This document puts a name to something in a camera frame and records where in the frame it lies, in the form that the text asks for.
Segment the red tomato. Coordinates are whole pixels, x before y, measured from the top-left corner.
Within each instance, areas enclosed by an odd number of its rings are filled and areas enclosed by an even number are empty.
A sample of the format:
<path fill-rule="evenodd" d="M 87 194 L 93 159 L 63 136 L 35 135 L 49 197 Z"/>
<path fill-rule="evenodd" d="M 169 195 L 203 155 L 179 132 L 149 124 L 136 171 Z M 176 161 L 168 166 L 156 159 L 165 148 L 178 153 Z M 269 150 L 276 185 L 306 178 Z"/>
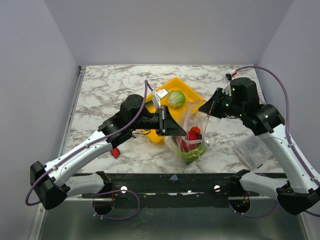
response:
<path fill-rule="evenodd" d="M 194 134 L 191 131 L 188 131 L 187 135 L 185 138 L 180 138 L 179 139 L 179 145 L 180 149 L 184 152 L 189 152 L 191 150 L 194 150 L 198 147 L 198 141 L 196 134 Z"/>

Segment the orange carrot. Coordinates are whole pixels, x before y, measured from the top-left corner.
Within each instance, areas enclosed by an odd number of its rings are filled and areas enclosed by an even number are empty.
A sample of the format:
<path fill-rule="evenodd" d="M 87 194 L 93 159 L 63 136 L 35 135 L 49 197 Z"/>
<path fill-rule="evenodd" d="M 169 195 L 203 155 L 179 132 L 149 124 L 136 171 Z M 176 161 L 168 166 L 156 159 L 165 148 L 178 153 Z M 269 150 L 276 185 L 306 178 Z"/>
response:
<path fill-rule="evenodd" d="M 193 126 L 190 131 L 195 135 L 201 134 L 201 129 L 198 126 Z"/>

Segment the clear pink-dotted zip bag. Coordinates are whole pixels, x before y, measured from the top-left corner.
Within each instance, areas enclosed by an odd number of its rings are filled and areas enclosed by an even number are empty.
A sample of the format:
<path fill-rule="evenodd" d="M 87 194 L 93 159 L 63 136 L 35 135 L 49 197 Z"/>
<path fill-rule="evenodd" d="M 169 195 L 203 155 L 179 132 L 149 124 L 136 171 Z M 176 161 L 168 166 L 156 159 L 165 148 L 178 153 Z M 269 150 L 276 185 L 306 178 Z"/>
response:
<path fill-rule="evenodd" d="M 164 138 L 166 147 L 186 165 L 198 160 L 208 150 L 209 144 L 206 142 L 203 119 L 198 112 L 199 107 L 204 103 L 204 100 L 189 101 L 186 110 L 178 117 L 177 123 L 186 131 L 185 136 Z"/>

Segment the green celery stalk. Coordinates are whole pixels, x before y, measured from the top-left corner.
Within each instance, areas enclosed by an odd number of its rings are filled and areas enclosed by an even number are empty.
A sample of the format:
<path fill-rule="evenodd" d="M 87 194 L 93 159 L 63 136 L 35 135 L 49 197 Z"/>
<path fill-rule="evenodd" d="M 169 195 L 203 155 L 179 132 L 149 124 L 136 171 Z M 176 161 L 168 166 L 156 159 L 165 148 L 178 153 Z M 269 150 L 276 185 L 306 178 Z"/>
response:
<path fill-rule="evenodd" d="M 175 154 L 182 159 L 182 161 L 189 165 L 199 159 L 205 152 L 207 151 L 207 148 L 200 145 L 197 148 L 190 150 L 190 151 L 183 151 L 181 149 L 178 149 Z"/>

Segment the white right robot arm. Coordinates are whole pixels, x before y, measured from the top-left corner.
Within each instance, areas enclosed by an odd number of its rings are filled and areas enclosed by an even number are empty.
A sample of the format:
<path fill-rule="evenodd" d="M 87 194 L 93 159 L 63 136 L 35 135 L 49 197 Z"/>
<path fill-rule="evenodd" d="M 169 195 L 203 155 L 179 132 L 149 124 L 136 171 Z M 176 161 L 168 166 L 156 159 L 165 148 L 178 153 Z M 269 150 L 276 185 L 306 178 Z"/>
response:
<path fill-rule="evenodd" d="M 236 196 L 255 192 L 272 198 L 292 215 L 314 206 L 320 200 L 320 175 L 286 133 L 285 119 L 273 105 L 260 103 L 257 85 L 250 78 L 233 79 L 229 86 L 230 93 L 218 87 L 199 112 L 240 119 L 268 147 L 287 177 L 278 180 L 241 170 L 232 176 L 230 191 Z"/>

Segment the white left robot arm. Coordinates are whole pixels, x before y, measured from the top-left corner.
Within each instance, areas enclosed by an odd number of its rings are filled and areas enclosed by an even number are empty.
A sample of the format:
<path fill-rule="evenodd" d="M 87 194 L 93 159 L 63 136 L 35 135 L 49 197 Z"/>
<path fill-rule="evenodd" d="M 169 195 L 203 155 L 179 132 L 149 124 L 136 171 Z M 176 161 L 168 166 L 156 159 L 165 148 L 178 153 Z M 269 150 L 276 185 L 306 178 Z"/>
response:
<path fill-rule="evenodd" d="M 106 174 L 96 172 L 75 176 L 75 173 L 129 140 L 133 131 L 155 130 L 159 136 L 186 136 L 186 131 L 173 119 L 166 105 L 150 113 L 145 107 L 145 100 L 138 94 L 129 95 L 121 103 L 119 111 L 80 145 L 52 161 L 36 161 L 30 166 L 31 189 L 46 210 L 76 195 L 107 197 L 111 191 L 111 181 Z"/>

